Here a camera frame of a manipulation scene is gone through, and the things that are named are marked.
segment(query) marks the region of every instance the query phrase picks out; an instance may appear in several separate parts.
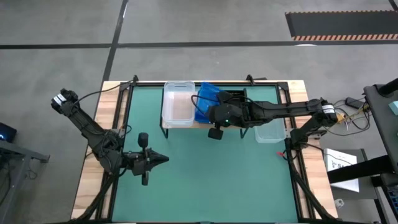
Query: gray floor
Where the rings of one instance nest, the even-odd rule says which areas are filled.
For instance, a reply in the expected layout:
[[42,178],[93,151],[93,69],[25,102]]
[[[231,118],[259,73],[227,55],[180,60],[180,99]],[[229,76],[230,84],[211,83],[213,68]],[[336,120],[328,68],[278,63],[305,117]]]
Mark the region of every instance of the gray floor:
[[[109,43],[121,0],[0,0],[0,44]],[[388,0],[130,0],[120,42],[290,40],[284,12],[391,9]],[[15,223],[68,220],[86,141],[50,107],[61,88],[79,95],[101,86],[108,49],[0,50],[0,122],[18,129],[16,143],[51,154],[27,180]],[[310,98],[360,98],[362,89],[396,78],[398,45],[119,49],[110,80],[305,80]],[[94,115],[98,96],[82,103]],[[322,146],[385,154],[377,129],[350,137],[327,134]],[[343,133],[337,127],[335,131]],[[347,201],[344,220],[379,220],[370,200]]]

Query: translucent plastic bin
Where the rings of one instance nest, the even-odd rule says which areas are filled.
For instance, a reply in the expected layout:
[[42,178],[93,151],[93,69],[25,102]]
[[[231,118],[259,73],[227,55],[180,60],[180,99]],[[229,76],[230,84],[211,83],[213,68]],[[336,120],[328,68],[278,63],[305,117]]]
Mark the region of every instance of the translucent plastic bin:
[[284,119],[274,119],[270,123],[254,127],[258,143],[277,143],[286,138]]
[[167,126],[192,126],[195,117],[192,95],[196,95],[196,91],[195,84],[191,81],[171,81],[164,84],[162,118]]

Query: green tabletop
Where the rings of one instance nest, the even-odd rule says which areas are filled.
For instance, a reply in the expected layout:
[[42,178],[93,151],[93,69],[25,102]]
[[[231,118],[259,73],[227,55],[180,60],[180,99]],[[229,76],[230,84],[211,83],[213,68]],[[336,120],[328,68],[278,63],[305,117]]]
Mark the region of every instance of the green tabletop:
[[[274,86],[246,89],[254,100],[277,103]],[[170,129],[166,139],[161,101],[161,87],[134,87],[124,150],[140,150],[137,137],[146,132],[149,147],[170,161],[150,172],[148,186],[129,172],[119,179],[114,222],[297,222],[289,166],[277,155],[283,141],[259,144],[253,129],[244,139],[227,129],[220,141],[208,129]]]

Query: desk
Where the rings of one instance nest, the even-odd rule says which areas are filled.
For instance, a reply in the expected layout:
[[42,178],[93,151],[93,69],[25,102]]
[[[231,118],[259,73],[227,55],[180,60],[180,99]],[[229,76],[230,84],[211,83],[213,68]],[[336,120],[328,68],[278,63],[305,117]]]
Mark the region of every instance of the desk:
[[[242,82],[249,83],[249,81],[219,81],[219,82],[229,82],[231,84],[242,83]],[[277,82],[277,81],[261,80],[257,81],[256,83],[261,83],[261,82]],[[290,81],[280,81],[280,82],[288,83],[290,99],[292,102],[308,100],[307,92],[305,90],[305,85],[302,80],[290,80]],[[139,82],[139,83],[157,83],[157,82],[151,81],[151,82]],[[103,90],[109,89],[118,84],[120,84],[120,82],[104,82]],[[119,96],[118,88],[104,92],[100,96],[95,120],[96,122],[99,123],[99,125],[101,125],[105,129],[112,128],[114,119],[119,120],[118,122],[119,126],[117,128],[120,128],[121,124],[123,124],[124,112],[127,102],[127,94],[124,94],[123,98],[121,98],[120,113],[118,114],[119,115],[118,118],[115,118],[114,115],[115,115],[115,108],[118,96]],[[298,127],[301,127],[308,119],[309,119],[308,116],[298,117],[295,120],[296,125]],[[286,124],[287,128],[291,127],[290,121],[288,119],[286,120]],[[310,140],[309,143],[317,146],[319,145],[319,142],[313,139]],[[312,192],[320,201],[320,203],[326,208],[326,210],[334,217],[337,217],[337,211],[335,208],[330,184],[326,174],[326,168],[323,162],[322,153],[318,149],[308,147],[302,151],[302,154],[303,154],[303,162],[305,164],[305,171],[307,173],[309,186]],[[297,168],[299,168],[299,161],[297,159],[295,160],[295,165]],[[83,164],[80,183],[76,193],[76,199],[75,199],[75,204],[73,206],[71,218],[76,218],[79,215],[81,215],[86,209],[86,207],[94,199],[94,197],[100,190],[102,176],[103,176],[102,167],[93,156],[89,156]],[[308,211],[306,198],[301,189],[298,190],[298,194],[300,195],[300,204],[302,207],[303,217],[309,217],[311,211]],[[102,212],[103,218],[107,217],[108,215],[109,195],[110,195],[110,190],[104,200],[104,207]]]

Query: black floor mat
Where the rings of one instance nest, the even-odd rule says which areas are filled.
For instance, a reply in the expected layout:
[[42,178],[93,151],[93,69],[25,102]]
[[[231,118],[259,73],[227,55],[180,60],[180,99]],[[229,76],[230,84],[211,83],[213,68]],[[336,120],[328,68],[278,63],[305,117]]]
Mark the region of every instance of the black floor mat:
[[397,11],[286,12],[294,40],[398,39]]

